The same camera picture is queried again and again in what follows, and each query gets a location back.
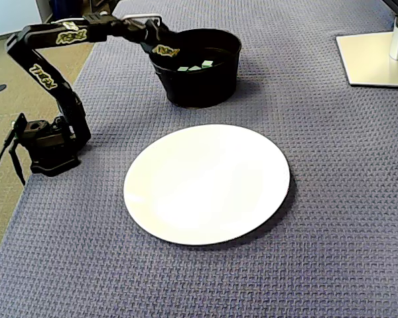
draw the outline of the table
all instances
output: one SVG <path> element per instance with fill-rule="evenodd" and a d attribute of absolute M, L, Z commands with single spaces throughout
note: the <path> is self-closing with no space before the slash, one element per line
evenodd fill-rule
<path fill-rule="evenodd" d="M 140 46 L 96 44 L 75 89 L 92 139 L 77 168 L 32 176 L 0 250 L 0 317 L 398 317 L 398 89 L 350 87 L 336 36 L 390 30 L 380 0 L 123 1 L 173 30 L 243 44 L 238 88 L 209 109 L 171 105 Z M 288 197 L 224 244 L 141 230 L 125 173 L 193 125 L 253 129 L 283 151 Z"/>

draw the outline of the white plate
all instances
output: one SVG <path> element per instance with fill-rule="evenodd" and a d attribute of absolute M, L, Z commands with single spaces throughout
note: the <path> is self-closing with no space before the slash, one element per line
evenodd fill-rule
<path fill-rule="evenodd" d="M 124 199 L 134 221 L 152 235 L 214 244 L 270 218 L 287 194 L 289 176 L 282 152 L 257 132 L 196 126 L 140 153 L 125 177 Z"/>

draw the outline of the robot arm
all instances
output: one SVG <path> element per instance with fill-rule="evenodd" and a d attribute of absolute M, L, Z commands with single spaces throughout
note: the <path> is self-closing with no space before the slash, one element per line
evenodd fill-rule
<path fill-rule="evenodd" d="M 144 25 L 135 20 L 139 18 L 153 20 L 149 19 Z M 119 20 L 111 15 L 91 14 L 26 26 L 11 36 L 6 43 L 7 53 L 56 99 L 61 112 L 52 124 L 47 121 L 27 122 L 23 114 L 18 117 L 15 122 L 18 129 L 14 129 L 15 139 L 10 149 L 15 169 L 20 170 L 15 149 L 21 144 L 30 154 L 33 173 L 55 176 L 80 163 L 76 153 L 91 137 L 80 98 L 60 72 L 35 49 L 103 42 L 112 35 L 139 43 L 145 52 L 151 54 L 150 48 L 162 42 L 162 37 L 170 38 L 166 36 L 168 34 L 175 33 L 169 31 L 158 15 L 128 15 Z"/>

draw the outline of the green cube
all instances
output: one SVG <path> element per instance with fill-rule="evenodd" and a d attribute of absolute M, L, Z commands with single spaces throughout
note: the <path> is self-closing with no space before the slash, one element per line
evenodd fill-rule
<path fill-rule="evenodd" d="M 210 68 L 212 66 L 212 63 L 214 63 L 214 61 L 204 61 L 202 63 L 202 68 Z"/>
<path fill-rule="evenodd" d="M 193 66 L 192 68 L 188 69 L 189 71 L 198 71 L 201 70 L 201 68 L 199 66 Z"/>

